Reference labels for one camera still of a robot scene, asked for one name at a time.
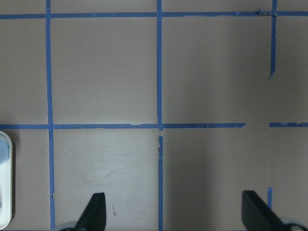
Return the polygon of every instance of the white plastic container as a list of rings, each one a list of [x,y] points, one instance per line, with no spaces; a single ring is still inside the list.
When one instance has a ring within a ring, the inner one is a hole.
[[[13,145],[10,137],[2,131],[0,140],[5,141],[10,150],[9,159],[0,165],[0,230],[2,230],[12,219]]]

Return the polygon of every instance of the vertical blue tape strip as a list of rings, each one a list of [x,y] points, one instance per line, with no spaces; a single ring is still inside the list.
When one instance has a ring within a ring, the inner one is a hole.
[[[276,15],[277,0],[272,0],[272,17],[271,17],[271,49],[270,49],[270,79],[276,69]]]
[[[158,138],[158,231],[163,231],[164,225],[164,197],[163,197],[163,137]]]
[[[163,130],[162,116],[162,0],[157,0],[157,119]]]
[[[54,206],[54,162],[53,162],[53,117],[52,117],[52,88],[51,88],[51,1],[46,0],[46,76],[47,76],[47,108],[49,131],[49,190],[50,190],[50,227],[55,227]]]
[[[272,208],[272,197],[273,197],[273,189],[272,187],[268,187],[268,207]]]

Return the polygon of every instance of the blue tape grid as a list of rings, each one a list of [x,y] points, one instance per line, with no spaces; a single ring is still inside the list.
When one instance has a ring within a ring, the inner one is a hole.
[[[264,16],[272,17],[271,22],[271,58],[270,78],[275,71],[276,63],[276,18],[277,16],[308,16],[308,12],[277,11],[277,0],[272,1],[271,12],[162,12],[162,0],[157,0],[157,12],[149,13],[51,13],[51,2],[46,0],[45,14],[0,14],[0,19],[39,19],[46,18],[46,75],[48,124],[13,124],[0,125],[0,129],[48,129],[49,131],[49,165],[50,165],[50,216],[51,229],[55,226],[54,208],[54,162],[53,162],[53,130],[54,129],[83,129],[83,128],[242,128],[246,123],[201,123],[201,124],[163,124],[162,120],[162,18],[185,16]],[[52,18],[95,18],[95,17],[157,17],[157,124],[54,124],[52,118],[52,86],[51,86],[51,37],[50,25]],[[271,128],[303,128],[308,123],[270,123]],[[158,162],[158,230],[163,230],[163,137],[159,137]],[[272,188],[268,187],[268,206],[272,206]]]

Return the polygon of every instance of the light blue round object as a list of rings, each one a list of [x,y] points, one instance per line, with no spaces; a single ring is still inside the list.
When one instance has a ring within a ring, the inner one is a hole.
[[[5,141],[0,140],[0,165],[10,157],[10,149]]]

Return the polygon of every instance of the grid square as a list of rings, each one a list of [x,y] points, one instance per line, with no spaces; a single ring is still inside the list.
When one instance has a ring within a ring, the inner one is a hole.
[[[268,121],[270,25],[270,17],[164,18],[164,122]]]
[[[157,123],[156,18],[51,26],[55,123]]]
[[[266,201],[267,127],[164,130],[164,229],[244,230],[242,190]]]
[[[43,0],[1,0],[0,14],[45,13]]]
[[[276,71],[270,82],[270,121],[308,118],[308,18],[279,17],[276,22]]]
[[[278,0],[278,11],[308,11],[308,2],[306,0]]]
[[[105,192],[106,230],[157,230],[158,131],[54,131],[56,224]]]
[[[50,230],[48,130],[3,130],[13,142],[13,218],[6,230]]]
[[[271,11],[271,0],[163,0],[164,12]]]
[[[52,0],[51,12],[156,12],[156,0]]]
[[[0,20],[0,123],[46,124],[45,20]]]
[[[305,128],[270,129],[269,183],[273,187],[273,210],[279,217],[308,225],[308,135]]]

